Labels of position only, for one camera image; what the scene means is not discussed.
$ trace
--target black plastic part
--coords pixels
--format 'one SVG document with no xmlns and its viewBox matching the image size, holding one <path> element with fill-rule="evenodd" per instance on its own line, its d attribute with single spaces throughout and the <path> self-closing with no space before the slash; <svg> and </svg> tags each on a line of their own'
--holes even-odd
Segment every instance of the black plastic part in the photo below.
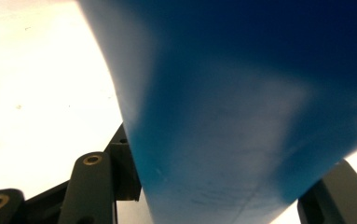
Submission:
<svg viewBox="0 0 357 224">
<path fill-rule="evenodd" d="M 68 181 L 26 201 L 29 224 L 55 224 L 59 219 Z"/>
<path fill-rule="evenodd" d="M 24 211 L 24 198 L 17 189 L 0 190 L 0 224 L 27 223 Z"/>
<path fill-rule="evenodd" d="M 141 182 L 131 155 L 130 145 L 123 128 L 119 127 L 105 149 L 111 157 L 117 201 L 139 201 Z"/>
<path fill-rule="evenodd" d="M 357 224 L 357 174 L 340 162 L 298 201 L 302 224 Z"/>
<path fill-rule="evenodd" d="M 72 172 L 58 223 L 117 223 L 111 176 L 107 153 L 93 152 L 80 157 Z"/>
</svg>

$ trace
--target black mechanical bracket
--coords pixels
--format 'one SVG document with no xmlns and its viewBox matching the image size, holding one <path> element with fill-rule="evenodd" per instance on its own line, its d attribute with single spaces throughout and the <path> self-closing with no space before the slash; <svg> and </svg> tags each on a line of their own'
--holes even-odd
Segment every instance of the black mechanical bracket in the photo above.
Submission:
<svg viewBox="0 0 357 224">
<path fill-rule="evenodd" d="M 0 190 L 0 224 L 117 224 L 116 201 L 139 201 L 141 183 L 123 125 L 104 152 L 76 160 L 71 179 L 32 199 Z"/>
<path fill-rule="evenodd" d="M 357 174 L 346 161 L 298 200 L 302 224 L 357 224 Z"/>
</svg>

